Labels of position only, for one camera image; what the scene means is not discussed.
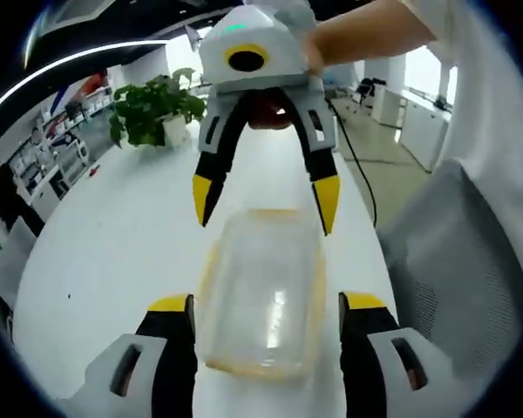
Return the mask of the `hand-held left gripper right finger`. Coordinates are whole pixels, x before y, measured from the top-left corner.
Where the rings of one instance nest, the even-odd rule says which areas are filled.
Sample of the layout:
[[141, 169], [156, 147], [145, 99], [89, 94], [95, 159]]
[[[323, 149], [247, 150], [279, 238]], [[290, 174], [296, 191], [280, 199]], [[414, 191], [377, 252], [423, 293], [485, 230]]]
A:
[[340, 368], [348, 417], [429, 417], [425, 340], [371, 293], [338, 295]]

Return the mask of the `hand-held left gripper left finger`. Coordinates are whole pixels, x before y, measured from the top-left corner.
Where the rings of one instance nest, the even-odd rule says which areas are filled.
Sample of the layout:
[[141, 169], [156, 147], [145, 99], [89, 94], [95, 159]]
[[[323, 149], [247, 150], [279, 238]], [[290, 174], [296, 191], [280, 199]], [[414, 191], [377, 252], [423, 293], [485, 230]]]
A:
[[155, 301], [85, 370], [86, 417], [191, 417], [197, 357], [194, 297]]

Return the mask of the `person's right hand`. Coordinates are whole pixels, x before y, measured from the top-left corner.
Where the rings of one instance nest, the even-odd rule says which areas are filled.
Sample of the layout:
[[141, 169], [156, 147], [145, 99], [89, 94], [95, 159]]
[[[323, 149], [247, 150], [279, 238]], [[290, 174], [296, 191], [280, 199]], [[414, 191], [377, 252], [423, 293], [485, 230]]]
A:
[[304, 53], [309, 73], [321, 76], [323, 69], [331, 64], [329, 55], [328, 25], [320, 23], [304, 35]]

